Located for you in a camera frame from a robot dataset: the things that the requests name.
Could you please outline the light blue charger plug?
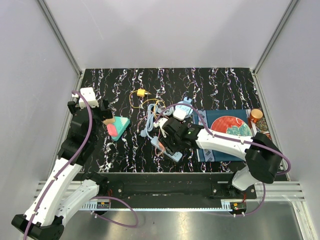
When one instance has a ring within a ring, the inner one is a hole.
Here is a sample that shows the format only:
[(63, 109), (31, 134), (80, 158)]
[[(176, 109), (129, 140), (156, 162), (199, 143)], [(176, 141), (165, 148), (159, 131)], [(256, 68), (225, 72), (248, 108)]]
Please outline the light blue charger plug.
[(191, 105), (192, 104), (192, 99), (189, 97), (184, 97), (183, 102), (185, 104)]

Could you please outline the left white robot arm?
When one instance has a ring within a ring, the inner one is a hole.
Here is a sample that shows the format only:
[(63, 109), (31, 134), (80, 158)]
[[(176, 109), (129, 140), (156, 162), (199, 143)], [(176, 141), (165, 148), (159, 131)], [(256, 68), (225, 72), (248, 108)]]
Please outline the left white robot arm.
[(106, 99), (102, 103), (88, 99), (80, 99), (78, 103), (70, 101), (68, 108), (72, 114), (70, 128), (50, 177), (30, 208), (12, 219), (11, 224), (23, 234), (24, 239), (60, 239), (67, 223), (85, 203), (94, 197), (109, 195), (107, 177), (91, 172), (70, 196), (63, 199), (69, 185), (92, 154), (97, 141), (96, 132), (102, 121), (113, 116)]

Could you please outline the teal triangular power strip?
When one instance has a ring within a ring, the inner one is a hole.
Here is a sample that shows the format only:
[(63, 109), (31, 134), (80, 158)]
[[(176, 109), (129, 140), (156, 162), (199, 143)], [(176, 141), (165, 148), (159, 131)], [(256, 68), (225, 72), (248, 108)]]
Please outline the teal triangular power strip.
[(113, 141), (118, 141), (122, 137), (127, 127), (130, 125), (130, 120), (127, 117), (115, 116), (115, 122), (113, 124), (116, 127), (118, 136), (111, 136), (111, 138)]

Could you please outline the yellow small charger plug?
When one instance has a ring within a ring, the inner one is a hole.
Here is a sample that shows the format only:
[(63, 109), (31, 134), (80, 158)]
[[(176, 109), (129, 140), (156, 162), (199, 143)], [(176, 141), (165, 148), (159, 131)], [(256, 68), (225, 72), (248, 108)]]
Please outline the yellow small charger plug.
[(141, 89), (141, 88), (136, 91), (136, 95), (141, 98), (144, 98), (145, 96), (150, 95), (150, 94), (151, 94), (150, 92), (146, 91), (145, 89)]

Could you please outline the light blue long power strip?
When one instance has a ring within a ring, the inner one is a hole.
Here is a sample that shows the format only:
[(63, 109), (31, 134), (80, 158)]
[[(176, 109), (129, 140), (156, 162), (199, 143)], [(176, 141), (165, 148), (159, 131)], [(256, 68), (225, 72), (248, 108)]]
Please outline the light blue long power strip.
[(171, 158), (174, 162), (178, 163), (181, 158), (183, 157), (182, 153), (181, 152), (176, 152), (174, 155), (170, 155), (168, 153), (166, 153), (166, 150), (163, 148), (163, 149), (160, 149), (158, 147), (158, 144), (157, 142), (159, 142), (158, 140), (158, 137), (157, 136), (154, 136), (152, 139), (151, 139), (151, 144), (157, 149), (160, 151), (160, 153), (164, 154), (165, 156)]

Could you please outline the salmon small charger plug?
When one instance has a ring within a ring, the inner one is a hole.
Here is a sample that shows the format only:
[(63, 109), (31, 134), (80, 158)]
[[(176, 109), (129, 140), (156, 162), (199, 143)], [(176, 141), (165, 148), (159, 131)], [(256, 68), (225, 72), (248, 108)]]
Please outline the salmon small charger plug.
[(160, 149), (162, 149), (162, 150), (164, 149), (164, 146), (163, 146), (162, 143), (159, 142), (159, 141), (157, 142), (157, 146), (158, 146)]

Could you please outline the white square plug adapter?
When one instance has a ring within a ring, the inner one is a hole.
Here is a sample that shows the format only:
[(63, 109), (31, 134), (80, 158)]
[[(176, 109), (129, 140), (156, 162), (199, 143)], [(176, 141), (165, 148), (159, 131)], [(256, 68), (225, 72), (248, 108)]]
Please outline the white square plug adapter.
[(181, 110), (180, 108), (177, 108), (173, 112), (173, 117), (179, 121), (183, 121), (187, 116), (187, 112), (184, 110)]

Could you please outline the round light blue power socket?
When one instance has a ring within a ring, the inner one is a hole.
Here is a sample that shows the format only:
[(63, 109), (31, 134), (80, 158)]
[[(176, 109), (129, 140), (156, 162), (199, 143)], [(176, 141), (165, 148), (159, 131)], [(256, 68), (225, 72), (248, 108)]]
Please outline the round light blue power socket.
[(193, 113), (193, 109), (191, 108), (191, 104), (185, 104), (184, 101), (180, 101), (177, 103), (177, 105), (175, 106), (174, 110), (175, 109), (181, 109), (181, 110), (184, 110), (187, 112), (187, 116), (185, 119), (189, 118), (192, 113)]

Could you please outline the pink square plug adapter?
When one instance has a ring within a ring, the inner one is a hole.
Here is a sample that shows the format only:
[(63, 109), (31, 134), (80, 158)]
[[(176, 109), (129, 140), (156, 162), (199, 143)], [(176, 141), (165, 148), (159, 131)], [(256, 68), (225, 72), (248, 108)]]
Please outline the pink square plug adapter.
[(111, 136), (111, 137), (117, 137), (118, 136), (118, 131), (117, 131), (117, 128), (114, 124), (110, 123), (107, 125), (107, 131), (108, 131), (108, 134)]

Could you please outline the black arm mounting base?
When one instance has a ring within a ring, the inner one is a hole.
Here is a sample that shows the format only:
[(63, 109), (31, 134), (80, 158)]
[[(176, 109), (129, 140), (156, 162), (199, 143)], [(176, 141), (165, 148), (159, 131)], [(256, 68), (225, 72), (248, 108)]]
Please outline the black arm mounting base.
[(126, 202), (135, 210), (219, 209), (222, 200), (255, 200), (254, 185), (246, 191), (232, 187), (232, 173), (97, 173), (77, 180), (97, 180), (100, 196)]

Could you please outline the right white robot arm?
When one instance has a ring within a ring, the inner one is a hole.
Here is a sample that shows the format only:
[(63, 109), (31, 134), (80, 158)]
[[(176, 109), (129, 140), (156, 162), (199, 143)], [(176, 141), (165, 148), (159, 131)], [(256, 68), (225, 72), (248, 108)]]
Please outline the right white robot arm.
[(235, 136), (204, 125), (181, 123), (174, 117), (161, 118), (154, 126), (160, 128), (159, 141), (171, 155), (193, 148), (218, 151), (245, 161), (246, 166), (236, 171), (227, 185), (228, 195), (235, 199), (258, 182), (272, 184), (284, 158), (274, 143), (259, 132), (255, 136)]

